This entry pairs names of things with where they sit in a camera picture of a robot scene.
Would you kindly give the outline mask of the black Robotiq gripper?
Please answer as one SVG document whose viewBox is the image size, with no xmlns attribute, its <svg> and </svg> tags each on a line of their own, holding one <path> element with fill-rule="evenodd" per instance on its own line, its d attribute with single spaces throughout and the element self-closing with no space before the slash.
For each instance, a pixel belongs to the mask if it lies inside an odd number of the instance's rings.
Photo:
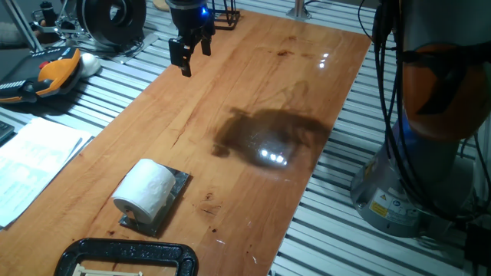
<svg viewBox="0 0 491 276">
<path fill-rule="evenodd" d="M 171 64 L 178 67 L 183 76 L 191 77 L 191 52 L 187 46 L 200 42 L 202 53 L 211 55 L 212 36 L 216 32 L 212 13 L 207 0 L 166 0 L 166 3 L 178 31 L 177 38 L 169 40 Z"/>
</svg>

